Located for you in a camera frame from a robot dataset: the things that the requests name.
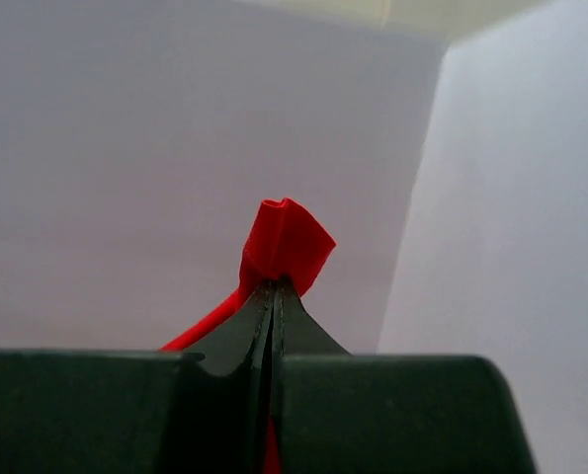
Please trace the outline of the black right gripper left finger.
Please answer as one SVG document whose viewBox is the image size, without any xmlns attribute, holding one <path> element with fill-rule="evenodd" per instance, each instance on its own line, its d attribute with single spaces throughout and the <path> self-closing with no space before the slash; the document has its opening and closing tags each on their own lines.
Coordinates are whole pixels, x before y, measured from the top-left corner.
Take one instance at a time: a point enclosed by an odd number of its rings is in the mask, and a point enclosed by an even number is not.
<svg viewBox="0 0 588 474">
<path fill-rule="evenodd" d="M 259 473 L 274 287 L 188 349 L 0 350 L 0 473 Z"/>
</svg>

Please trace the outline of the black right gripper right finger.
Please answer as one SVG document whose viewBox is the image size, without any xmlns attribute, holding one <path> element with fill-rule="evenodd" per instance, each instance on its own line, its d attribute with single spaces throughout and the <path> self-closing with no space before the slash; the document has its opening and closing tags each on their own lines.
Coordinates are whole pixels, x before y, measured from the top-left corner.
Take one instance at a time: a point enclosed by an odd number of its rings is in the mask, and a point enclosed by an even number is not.
<svg viewBox="0 0 588 474">
<path fill-rule="evenodd" d="M 274 298 L 272 417 L 286 473 L 533 473 L 509 385 L 478 355 L 352 355 Z"/>
</svg>

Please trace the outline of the red t shirt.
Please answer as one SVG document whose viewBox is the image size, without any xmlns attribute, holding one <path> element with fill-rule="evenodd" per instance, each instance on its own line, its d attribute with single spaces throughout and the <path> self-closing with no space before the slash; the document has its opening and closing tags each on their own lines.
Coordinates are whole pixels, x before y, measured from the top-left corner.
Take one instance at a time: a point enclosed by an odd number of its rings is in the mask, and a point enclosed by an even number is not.
<svg viewBox="0 0 588 474">
<path fill-rule="evenodd" d="M 166 345 L 185 367 L 165 435 L 166 473 L 306 473 L 334 435 L 321 378 L 342 347 L 303 296 L 335 246 L 296 201 L 265 200 L 236 289 Z"/>
</svg>

